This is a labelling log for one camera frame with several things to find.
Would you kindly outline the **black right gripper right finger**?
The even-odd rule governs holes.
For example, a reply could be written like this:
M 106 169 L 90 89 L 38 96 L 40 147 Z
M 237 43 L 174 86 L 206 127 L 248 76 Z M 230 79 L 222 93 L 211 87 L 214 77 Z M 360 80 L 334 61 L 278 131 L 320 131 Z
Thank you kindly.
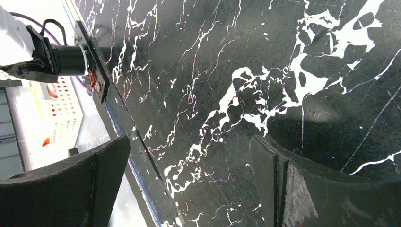
M 267 227 L 398 227 L 400 181 L 348 175 L 253 136 L 249 151 Z

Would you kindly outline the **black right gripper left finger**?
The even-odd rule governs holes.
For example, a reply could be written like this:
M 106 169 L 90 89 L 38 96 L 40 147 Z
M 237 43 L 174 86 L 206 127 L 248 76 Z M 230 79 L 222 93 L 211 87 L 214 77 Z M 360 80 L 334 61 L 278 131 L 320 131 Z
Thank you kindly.
M 106 227 L 131 141 L 117 137 L 89 151 L 0 182 L 3 227 Z

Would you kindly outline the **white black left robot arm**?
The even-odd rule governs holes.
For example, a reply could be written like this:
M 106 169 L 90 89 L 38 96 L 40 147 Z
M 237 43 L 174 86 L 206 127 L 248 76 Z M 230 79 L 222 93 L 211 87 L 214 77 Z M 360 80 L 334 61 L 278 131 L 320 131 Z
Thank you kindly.
M 60 77 L 89 75 L 94 58 L 87 45 L 68 45 L 62 24 L 46 19 L 37 32 L 16 19 L 17 14 L 0 9 L 0 70 L 17 79 L 56 83 Z M 52 44 L 44 33 L 56 25 L 63 44 Z

